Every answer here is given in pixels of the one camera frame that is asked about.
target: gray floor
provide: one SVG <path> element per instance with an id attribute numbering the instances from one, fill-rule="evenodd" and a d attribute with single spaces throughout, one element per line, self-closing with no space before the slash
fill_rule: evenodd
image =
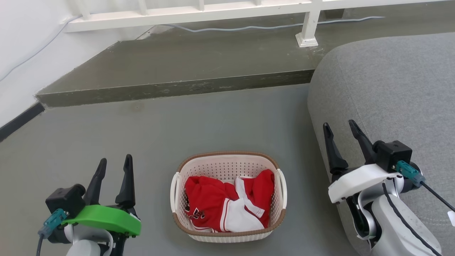
<path id="1" fill-rule="evenodd" d="M 307 93 L 307 85 L 295 85 L 46 110 L 0 143 L 2 255 L 33 255 L 49 215 L 46 197 L 59 187 L 87 186 L 103 157 L 100 202 L 112 204 L 126 154 L 134 159 L 142 234 L 127 241 L 125 255 L 356 255 L 327 196 Z M 264 152 L 282 168 L 288 211 L 268 238 L 201 243 L 175 225 L 173 174 L 186 157 L 216 150 Z M 42 255 L 68 248 L 45 241 Z"/>
<path id="2" fill-rule="evenodd" d="M 175 96 L 309 82 L 311 75 L 278 74 L 246 81 L 223 79 L 312 70 L 333 48 L 384 36 L 455 31 L 455 1 L 354 8 L 345 19 L 385 16 L 362 22 L 318 25 L 318 47 L 299 48 L 301 27 L 238 32 L 191 33 L 171 29 L 106 49 L 37 94 L 52 107 Z M 303 22 L 304 14 L 182 24 L 188 28 L 278 26 Z"/>

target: sofa cushion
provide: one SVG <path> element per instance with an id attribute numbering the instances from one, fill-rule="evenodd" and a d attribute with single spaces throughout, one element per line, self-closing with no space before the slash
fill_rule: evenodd
<path id="1" fill-rule="evenodd" d="M 314 72 L 308 108 L 327 172 L 324 122 L 350 167 L 364 164 L 349 129 L 348 120 L 354 119 L 372 142 L 399 140 L 410 146 L 427 184 L 455 205 L 455 33 L 335 48 Z M 455 227 L 447 206 L 423 187 L 400 197 L 438 239 L 443 255 L 452 255 Z M 368 255 L 346 203 L 338 210 L 349 240 L 360 255 Z"/>

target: gray cable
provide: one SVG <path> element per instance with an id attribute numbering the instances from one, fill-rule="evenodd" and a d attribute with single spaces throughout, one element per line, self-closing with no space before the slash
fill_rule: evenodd
<path id="1" fill-rule="evenodd" d="M 29 57 L 25 58 L 24 61 L 21 61 L 19 64 L 17 64 L 16 66 L 14 66 L 14 68 L 11 68 L 7 73 L 5 73 L 4 75 L 2 75 L 2 76 L 0 77 L 0 82 L 3 81 L 3 79 L 5 79 L 11 72 L 13 72 L 13 70 L 15 70 L 15 69 L 16 69 L 17 67 L 19 67 L 20 65 L 26 63 L 29 59 L 35 57 L 35 56 L 36 56 L 38 53 L 40 53 L 44 48 L 46 48 L 50 43 L 52 43 L 52 41 L 53 41 L 53 40 L 62 32 L 62 30 L 65 28 L 65 26 L 66 26 L 68 23 L 70 23 L 71 21 L 73 21 L 73 20 L 75 20 L 75 19 L 77 19 L 77 18 L 80 18 L 80 17 L 82 17 L 82 16 L 81 16 L 81 15 L 80 15 L 80 16 L 76 16 L 76 17 L 73 17 L 73 18 L 67 20 L 67 21 L 63 24 L 63 26 L 61 27 L 61 29 L 60 29 L 57 33 L 55 33 L 55 34 L 51 37 L 51 39 L 50 39 L 43 47 L 39 48 L 35 53 L 33 53 L 33 54 L 30 55 Z"/>
<path id="2" fill-rule="evenodd" d="M 362 19 L 329 20 L 329 21 L 318 22 L 318 24 L 329 24 L 329 23 L 338 23 L 338 22 L 354 22 L 354 21 L 364 21 L 364 20 L 379 19 L 379 18 L 385 18 L 385 17 L 371 16 L 371 17 L 366 17 L 366 18 L 362 18 Z M 291 25 L 283 25 L 283 26 L 275 26 L 275 27 L 247 26 L 247 27 L 242 27 L 242 28 L 204 28 L 204 29 L 196 29 L 196 30 L 189 29 L 189 28 L 182 27 L 182 26 L 175 25 L 175 24 L 165 24 L 163 26 L 175 27 L 175 28 L 183 29 L 183 30 L 186 30 L 186 31 L 189 31 L 189 32 L 197 33 L 197 32 L 204 32 L 204 31 L 241 31 L 241 30 L 252 29 L 252 28 L 255 28 L 255 29 L 277 29 L 277 28 L 303 26 L 303 23 L 291 24 Z"/>
<path id="3" fill-rule="evenodd" d="M 78 19 L 80 17 L 82 17 L 82 16 L 79 15 L 79 16 L 76 16 L 76 17 L 73 17 L 73 18 L 67 20 L 63 24 L 61 29 L 57 33 L 55 33 L 55 35 L 53 35 L 52 38 L 43 47 L 40 47 L 39 50 L 37 50 L 35 53 L 33 53 L 29 57 L 25 58 L 24 61 L 21 61 L 19 64 L 15 65 L 14 68 L 11 68 L 4 75 L 0 76 L 0 82 L 3 81 L 3 79 L 5 79 L 17 67 L 19 67 L 20 65 L 26 63 L 29 59 L 33 58 L 38 53 L 40 53 L 44 48 L 46 48 L 48 45 L 50 45 L 50 43 L 52 43 L 52 41 L 63 31 L 63 29 L 65 28 L 65 26 L 68 23 L 70 23 L 71 21 L 73 21 L 75 19 Z M 371 16 L 371 17 L 366 17 L 366 18 L 362 18 L 362 19 L 354 19 L 354 20 L 329 20 L 329 21 L 318 22 L 318 24 L 328 24 L 328 23 L 338 23 L 338 22 L 353 22 L 353 21 L 363 21 L 363 20 L 378 19 L 378 18 L 384 18 L 384 17 Z M 252 28 L 255 28 L 255 29 L 277 29 L 277 28 L 286 28 L 286 27 L 294 27 L 294 26 L 302 26 L 302 25 L 303 25 L 303 23 L 292 24 L 292 25 L 284 25 L 284 26 L 275 26 L 275 27 L 248 26 L 248 27 L 243 27 L 243 28 L 229 28 L 229 29 L 226 29 L 226 28 L 204 28 L 204 29 L 199 29 L 199 30 L 192 30 L 192 29 L 189 29 L 189 28 L 186 28 L 186 27 L 175 25 L 175 24 L 167 24 L 167 25 L 164 25 L 164 26 L 176 27 L 176 28 L 179 28 L 179 29 L 183 29 L 183 30 L 186 30 L 186 31 L 189 31 L 189 32 L 195 32 L 196 33 L 196 32 L 203 32 L 203 31 L 241 31 L 241 30 L 252 29 Z"/>
<path id="4" fill-rule="evenodd" d="M 41 245 L 43 245 L 44 234 L 40 235 L 40 239 L 38 240 L 38 248 L 36 249 L 36 256 L 40 256 L 41 254 Z"/>
<path id="5" fill-rule="evenodd" d="M 428 186 L 424 181 L 421 181 L 420 184 L 422 184 L 426 189 L 428 189 L 429 192 L 431 192 L 435 197 L 437 197 L 441 202 L 443 202 L 447 207 L 449 207 L 452 211 L 455 212 L 455 207 L 450 205 L 442 196 L 440 196 L 436 191 L 434 191 L 430 186 Z"/>

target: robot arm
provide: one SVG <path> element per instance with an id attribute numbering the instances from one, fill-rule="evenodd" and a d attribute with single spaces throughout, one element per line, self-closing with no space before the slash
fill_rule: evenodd
<path id="1" fill-rule="evenodd" d="M 120 193 L 115 199 L 116 205 L 111 206 L 99 204 L 106 163 L 106 159 L 100 161 L 87 191 L 76 184 L 68 189 L 57 189 L 46 199 L 51 212 L 67 213 L 67 218 L 60 218 L 59 226 L 49 227 L 49 222 L 45 222 L 42 230 L 52 233 L 47 232 L 49 236 L 44 235 L 44 238 L 51 243 L 72 243 L 67 256 L 122 256 L 127 238 L 141 232 L 141 221 L 134 209 L 132 156 L 126 156 Z"/>
<path id="2" fill-rule="evenodd" d="M 418 169 L 410 161 L 412 150 L 399 141 L 373 145 L 353 120 L 349 125 L 365 158 L 365 165 L 359 168 L 349 169 L 330 126 L 325 123 L 323 127 L 333 175 L 329 186 L 332 203 L 347 202 L 358 238 L 369 243 L 374 256 L 439 256 L 441 247 L 434 235 L 399 199 L 400 193 L 420 187 L 396 171 L 401 161 Z"/>

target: laundry basket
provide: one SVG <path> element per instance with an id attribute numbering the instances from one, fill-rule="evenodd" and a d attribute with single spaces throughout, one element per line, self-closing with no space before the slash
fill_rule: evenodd
<path id="1" fill-rule="evenodd" d="M 268 228 L 246 232 L 207 233 L 193 229 L 184 212 L 185 183 L 191 176 L 207 176 L 223 182 L 233 182 L 237 176 L 255 178 L 270 169 L 275 174 L 275 190 L 270 208 Z M 269 156 L 252 152 L 215 152 L 200 154 L 185 160 L 171 183 L 171 209 L 177 226 L 190 237 L 201 242 L 236 243 L 267 237 L 283 221 L 288 201 L 286 180 L 277 163 Z"/>

